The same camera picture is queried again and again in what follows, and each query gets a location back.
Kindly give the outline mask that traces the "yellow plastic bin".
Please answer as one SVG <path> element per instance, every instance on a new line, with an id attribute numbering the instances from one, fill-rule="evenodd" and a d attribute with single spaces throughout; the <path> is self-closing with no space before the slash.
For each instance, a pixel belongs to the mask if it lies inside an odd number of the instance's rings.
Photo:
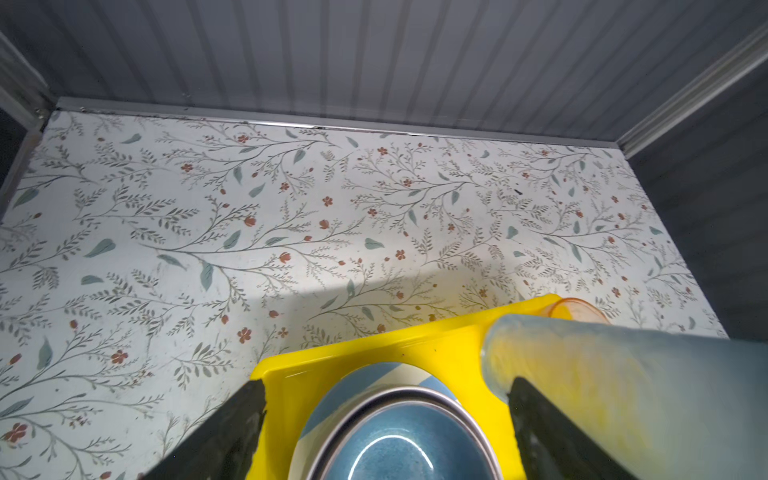
<path id="1" fill-rule="evenodd" d="M 542 316 L 544 308 L 559 299 L 548 294 L 261 361 L 251 377 L 265 385 L 266 415 L 248 478 L 288 479 L 299 435 L 322 397 L 349 373 L 381 362 L 413 365 L 439 379 L 482 429 L 503 477 L 524 478 L 508 408 L 484 383 L 481 350 L 488 330 L 499 318 Z"/>

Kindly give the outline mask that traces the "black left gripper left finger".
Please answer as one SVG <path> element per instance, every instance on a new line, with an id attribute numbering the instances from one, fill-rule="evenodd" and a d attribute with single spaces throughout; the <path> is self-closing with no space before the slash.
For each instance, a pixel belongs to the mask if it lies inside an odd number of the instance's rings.
<path id="1" fill-rule="evenodd" d="M 144 477 L 244 479 L 258 448 L 266 405 L 263 381 L 247 382 Z"/>

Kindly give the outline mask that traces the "blue plastic cup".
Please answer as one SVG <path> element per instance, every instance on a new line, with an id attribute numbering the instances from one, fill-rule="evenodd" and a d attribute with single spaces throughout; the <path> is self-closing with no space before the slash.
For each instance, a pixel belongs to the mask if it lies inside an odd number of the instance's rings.
<path id="1" fill-rule="evenodd" d="M 482 349 L 500 399 L 539 391 L 639 479 L 767 475 L 767 347 L 510 314 Z"/>

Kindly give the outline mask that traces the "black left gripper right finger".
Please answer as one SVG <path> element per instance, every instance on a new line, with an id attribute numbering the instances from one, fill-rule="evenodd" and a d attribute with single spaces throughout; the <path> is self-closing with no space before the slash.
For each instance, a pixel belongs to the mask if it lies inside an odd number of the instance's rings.
<path id="1" fill-rule="evenodd" d="M 514 379 L 508 406 L 528 479 L 634 477 L 526 379 Z"/>

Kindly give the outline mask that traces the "pink plastic cup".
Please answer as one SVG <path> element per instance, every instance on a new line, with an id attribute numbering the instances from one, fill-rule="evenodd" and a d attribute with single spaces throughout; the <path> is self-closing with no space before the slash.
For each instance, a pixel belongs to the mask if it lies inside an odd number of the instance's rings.
<path id="1" fill-rule="evenodd" d="M 578 298 L 562 298 L 545 307 L 544 317 L 572 320 L 582 323 L 610 325 L 608 318 L 594 305 Z"/>

